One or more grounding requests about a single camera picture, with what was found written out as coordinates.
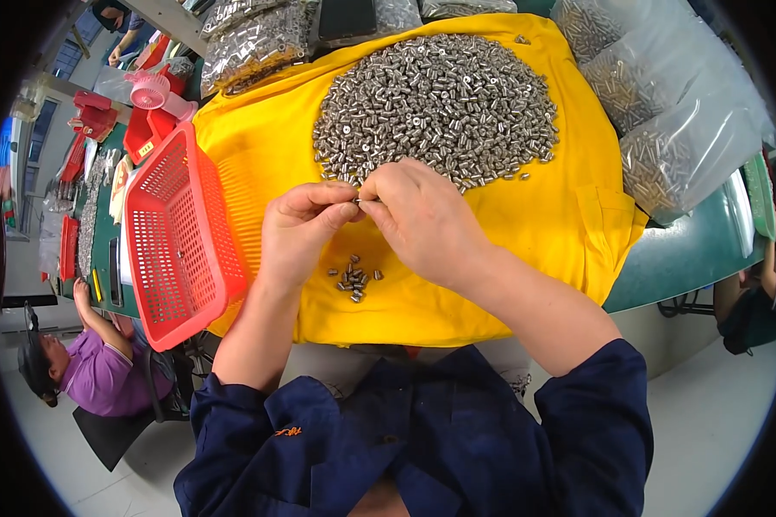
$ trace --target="worker's hand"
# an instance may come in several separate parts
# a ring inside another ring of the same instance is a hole
[[[92,293],[89,292],[89,284],[83,281],[83,278],[78,277],[72,286],[72,296],[75,298],[75,305],[78,306],[78,310],[84,310],[86,308],[92,308]]]
[[[118,66],[121,61],[121,49],[115,47],[113,53],[109,55],[109,66]]]
[[[339,181],[301,184],[267,204],[261,224],[258,280],[301,289],[319,262],[322,246],[346,222],[365,214],[351,201],[357,190]]]
[[[381,166],[359,197],[402,263],[429,282],[454,290],[493,248],[454,184],[417,160]]]

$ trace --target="black smartphone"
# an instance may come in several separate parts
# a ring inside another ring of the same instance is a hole
[[[376,32],[374,0],[322,0],[319,40],[333,41]]]

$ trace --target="green table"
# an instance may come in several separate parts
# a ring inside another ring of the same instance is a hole
[[[122,153],[124,151],[124,133],[126,133],[126,126],[123,124],[116,124],[113,132],[103,141],[103,144],[97,148],[96,160],[101,160],[102,156],[106,154],[107,149],[117,148]],[[93,280],[91,278],[91,272],[89,272],[86,281],[92,285],[92,305],[94,307],[102,308],[105,311],[111,313],[118,313],[119,315],[129,316],[131,318],[140,318],[138,315],[138,305],[135,302],[135,292],[131,285],[123,285],[122,298],[123,305],[117,307],[112,304],[109,293],[111,284],[109,282],[109,241],[115,237],[121,237],[121,226],[116,225],[113,222],[112,216],[109,215],[109,198],[112,196],[113,188],[111,185],[101,185],[101,189],[97,195],[97,215],[95,216],[95,236],[92,243],[92,267],[97,271],[97,280],[101,284],[102,300],[97,301],[94,295],[95,288]],[[75,202],[75,218],[80,218],[80,214],[83,211],[83,203],[86,202],[87,193],[83,191],[78,201]],[[129,260],[128,258],[121,257],[122,260]],[[68,298],[72,298],[72,285],[73,280],[68,280],[63,283],[62,295]]]
[[[742,257],[723,188],[704,199],[691,217],[669,228],[647,228],[626,258],[603,308],[616,313],[683,295],[736,274],[764,256],[764,237]]]

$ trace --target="chair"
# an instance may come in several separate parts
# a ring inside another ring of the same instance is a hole
[[[72,411],[72,418],[75,420],[75,424],[78,425],[81,434],[83,434],[83,438],[89,444],[97,459],[110,472],[113,471],[118,461],[123,458],[127,449],[152,422],[160,424],[166,421],[189,420],[189,415],[172,409],[172,394],[161,400],[158,399],[158,392],[155,390],[152,368],[150,367],[152,353],[152,348],[147,346],[138,365],[146,376],[147,384],[150,387],[151,408],[145,409],[133,416],[98,416],[89,413],[81,407],[75,408]],[[189,407],[189,402],[193,395],[193,381],[190,376],[192,362],[186,357],[179,358],[177,354],[174,354],[174,356],[178,390],[181,392],[187,407]]]
[[[713,305],[708,304],[697,304],[696,300],[698,299],[698,292],[700,290],[696,290],[693,292],[693,301],[688,303],[687,297],[689,296],[689,293],[686,295],[679,295],[675,298],[672,298],[673,305],[668,306],[664,305],[663,302],[658,303],[658,310],[661,313],[662,316],[665,318],[675,318],[678,315],[704,315],[704,316],[713,316],[715,313],[713,311]]]

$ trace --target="yellow cloth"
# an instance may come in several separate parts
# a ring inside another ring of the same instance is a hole
[[[197,141],[222,178],[229,226],[248,278],[258,272],[267,202],[297,184],[320,181],[312,130],[332,79],[375,50],[440,32],[497,40],[548,77],[549,97],[558,104],[555,158],[527,165],[527,181],[496,181],[469,190],[465,199],[494,243],[602,304],[630,247],[641,237],[646,216],[623,194],[615,131],[566,40],[553,22],[528,14],[443,20],[336,50],[237,97],[219,94],[199,111],[194,120]],[[515,44],[519,34],[531,45]],[[366,286],[358,305],[337,289],[339,278],[327,275],[328,268],[343,270],[351,254],[362,257],[358,265],[366,272],[379,269],[385,275]],[[224,335],[238,308],[232,304],[210,330]],[[296,343],[340,346],[460,346],[504,336],[511,331],[498,319],[403,266],[370,218],[346,225],[326,246],[304,287],[294,329]]]

